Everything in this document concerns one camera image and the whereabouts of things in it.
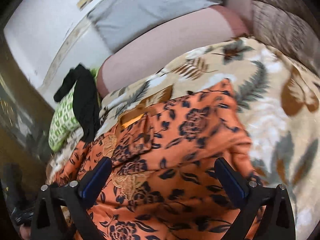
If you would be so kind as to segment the orange black floral garment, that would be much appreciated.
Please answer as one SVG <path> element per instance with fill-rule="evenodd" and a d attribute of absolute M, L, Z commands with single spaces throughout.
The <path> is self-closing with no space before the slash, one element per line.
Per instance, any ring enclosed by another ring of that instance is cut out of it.
<path fill-rule="evenodd" d="M 260 181 L 231 82 L 149 107 L 125 128 L 79 142 L 54 182 L 80 180 L 103 157 L 112 172 L 87 212 L 105 239 L 220 239 L 239 211 L 216 178 L 225 158 Z"/>

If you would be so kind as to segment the green white patterned cloth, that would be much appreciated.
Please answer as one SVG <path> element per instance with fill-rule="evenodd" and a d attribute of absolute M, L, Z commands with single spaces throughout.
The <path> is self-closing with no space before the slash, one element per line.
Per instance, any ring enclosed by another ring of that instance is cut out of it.
<path fill-rule="evenodd" d="M 48 143 L 52 151 L 57 152 L 63 146 L 67 137 L 79 127 L 72 110 L 72 96 L 74 90 L 71 90 L 65 99 L 57 103 L 50 129 Z"/>

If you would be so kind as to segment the brown wooden ornate cabinet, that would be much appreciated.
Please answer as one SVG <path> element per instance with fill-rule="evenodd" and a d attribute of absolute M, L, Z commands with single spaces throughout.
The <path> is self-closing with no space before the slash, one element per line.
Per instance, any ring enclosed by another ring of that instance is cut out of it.
<path fill-rule="evenodd" d="M 35 199 L 46 180 L 52 115 L 52 108 L 31 87 L 7 43 L 1 41 L 1 170 L 9 164 L 19 166 L 28 199 Z"/>

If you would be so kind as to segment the beige leaf pattern blanket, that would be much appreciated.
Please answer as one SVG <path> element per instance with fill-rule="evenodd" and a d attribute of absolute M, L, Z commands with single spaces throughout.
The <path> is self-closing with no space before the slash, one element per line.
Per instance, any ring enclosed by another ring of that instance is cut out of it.
<path fill-rule="evenodd" d="M 159 72 L 105 96 L 102 126 L 93 141 L 114 125 L 125 128 L 155 104 L 223 79 L 232 84 L 237 117 L 251 140 L 248 156 L 257 183 L 286 186 L 296 237 L 309 238 L 319 225 L 319 78 L 276 48 L 238 38 L 177 57 Z M 49 184 L 83 142 L 79 131 L 69 139 L 72 148 L 59 151 L 48 166 Z"/>

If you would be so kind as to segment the white padded headboard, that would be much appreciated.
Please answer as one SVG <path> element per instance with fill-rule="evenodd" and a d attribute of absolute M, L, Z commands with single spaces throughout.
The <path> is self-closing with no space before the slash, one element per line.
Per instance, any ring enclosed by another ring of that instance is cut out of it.
<path fill-rule="evenodd" d="M 111 54 L 94 24 L 85 17 L 63 42 L 37 91 L 55 109 L 57 103 L 53 96 L 70 69 L 78 64 L 87 69 L 98 69 Z"/>

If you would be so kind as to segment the grey pillow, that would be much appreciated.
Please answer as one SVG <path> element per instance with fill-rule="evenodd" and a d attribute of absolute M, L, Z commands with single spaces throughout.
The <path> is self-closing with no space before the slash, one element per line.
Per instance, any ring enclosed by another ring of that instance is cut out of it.
<path fill-rule="evenodd" d="M 115 53 L 151 29 L 221 0 L 102 0 L 87 17 Z"/>

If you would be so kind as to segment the brown grey quilted blanket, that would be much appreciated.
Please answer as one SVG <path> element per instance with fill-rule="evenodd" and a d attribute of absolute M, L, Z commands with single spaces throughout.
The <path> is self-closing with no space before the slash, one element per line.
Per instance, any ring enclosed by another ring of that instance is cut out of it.
<path fill-rule="evenodd" d="M 303 0 L 252 0 L 253 35 L 319 75 L 319 22 Z"/>

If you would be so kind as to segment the pink bed sheet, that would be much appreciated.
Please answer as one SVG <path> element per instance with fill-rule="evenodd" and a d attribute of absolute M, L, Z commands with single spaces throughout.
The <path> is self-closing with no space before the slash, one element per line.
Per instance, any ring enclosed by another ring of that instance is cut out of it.
<path fill-rule="evenodd" d="M 98 72 L 101 97 L 158 72 L 195 48 L 228 41 L 248 33 L 238 14 L 214 5 L 163 23 L 109 56 Z"/>

